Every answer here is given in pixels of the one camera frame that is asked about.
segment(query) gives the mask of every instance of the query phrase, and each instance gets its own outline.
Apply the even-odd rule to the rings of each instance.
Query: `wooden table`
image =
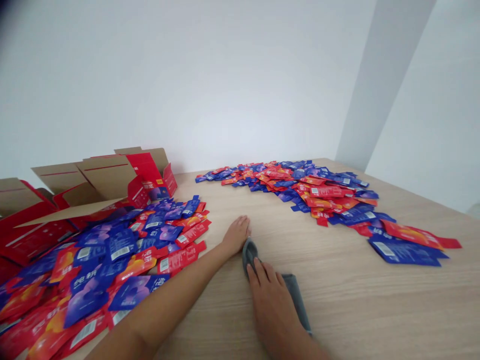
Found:
[[[329,159],[331,171],[354,171]],[[480,221],[358,171],[399,223],[457,238],[441,268],[390,265],[343,225],[318,226],[272,193],[195,183],[176,175],[175,198],[200,195],[212,221],[209,249],[249,215],[260,258],[296,275],[314,337],[339,359],[480,359]],[[83,359],[106,331],[71,356]],[[215,275],[160,351],[161,359],[267,359],[254,330],[248,282],[237,255]]]

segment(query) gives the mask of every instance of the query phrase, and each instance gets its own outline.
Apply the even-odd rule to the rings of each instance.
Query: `white wall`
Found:
[[[336,161],[367,168],[435,2],[378,0]]]
[[[376,0],[22,1],[0,178],[130,146],[174,172],[334,158]]]
[[[460,212],[480,200],[479,19],[438,0],[366,169]]]

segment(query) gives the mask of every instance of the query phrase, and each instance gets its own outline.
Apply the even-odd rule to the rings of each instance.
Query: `finger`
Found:
[[[282,276],[282,274],[279,273],[279,272],[276,272],[275,275],[276,275],[276,279],[278,280],[278,283],[280,284],[280,286],[287,287],[287,284],[285,284],[285,280],[284,280],[284,277]]]
[[[250,288],[253,293],[254,289],[260,287],[259,278],[250,264],[246,265],[246,272],[248,273],[248,280],[250,280]]]
[[[247,216],[247,217],[245,218],[245,220],[241,223],[241,226],[244,227],[245,230],[247,230],[247,228],[249,227],[249,225],[250,225],[250,219],[249,219],[249,217]]]
[[[237,217],[237,218],[232,222],[232,225],[233,225],[233,224],[239,224],[239,223],[240,223],[240,220],[242,220],[242,217],[241,217],[241,216]]]
[[[267,274],[265,273],[265,269],[258,257],[253,260],[253,264],[255,265],[256,275],[258,276],[258,282],[260,283],[260,286],[268,283],[269,280],[267,279]]]
[[[262,265],[263,265],[263,268],[265,269],[266,275],[268,276],[268,281],[270,281],[272,284],[278,284],[274,267],[267,262],[264,262]]]
[[[248,219],[248,216],[246,215],[241,216],[240,219],[238,220],[238,225],[242,226],[247,219]]]

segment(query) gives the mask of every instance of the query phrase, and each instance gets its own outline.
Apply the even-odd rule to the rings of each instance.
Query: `cardboard flap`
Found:
[[[0,179],[1,216],[7,217],[42,201],[42,198],[17,177]]]
[[[41,223],[48,223],[48,222],[52,222],[52,221],[65,220],[65,219],[87,216],[87,215],[96,213],[96,212],[102,210],[103,208],[106,208],[106,207],[108,207],[112,204],[115,204],[116,202],[118,202],[122,199],[123,198],[116,198],[116,199],[112,199],[112,200],[106,200],[106,201],[100,201],[100,202],[95,202],[95,203],[91,203],[91,204],[69,207],[69,208],[66,208],[65,210],[60,210],[60,211],[54,212],[50,215],[42,216],[42,217],[39,217],[35,220],[23,223],[19,226],[16,226],[16,228],[25,227],[25,226],[29,226],[29,225],[35,225],[35,224],[41,224]]]
[[[129,147],[125,149],[117,149],[115,150],[115,153],[124,154],[124,155],[150,153],[151,158],[155,162],[155,165],[162,176],[164,175],[163,173],[164,169],[169,164],[167,154],[165,153],[165,149],[163,147],[148,149],[148,150],[142,150],[140,147]]]
[[[122,155],[85,159],[76,165],[104,199],[125,198],[129,183],[137,176]]]
[[[141,152],[142,148],[140,146],[126,147],[126,148],[123,148],[123,149],[116,149],[114,151],[115,151],[115,154],[118,154],[118,155],[136,154],[136,153]]]
[[[53,202],[60,210],[105,200],[107,199],[100,195],[89,182],[84,182],[53,197]]]
[[[60,194],[86,181],[73,162],[32,167],[31,169],[54,194]]]

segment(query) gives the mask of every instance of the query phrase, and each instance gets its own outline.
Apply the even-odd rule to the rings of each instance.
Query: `red cardboard box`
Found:
[[[177,181],[172,173],[163,148],[142,150],[141,147],[129,147],[115,150],[115,155],[91,157],[90,159],[115,159],[124,157],[125,164],[130,164],[137,175],[143,177],[143,186],[152,201],[172,198],[177,189]]]
[[[0,255],[21,266],[76,232],[64,219],[17,227],[57,211],[44,194],[17,178],[0,180]]]

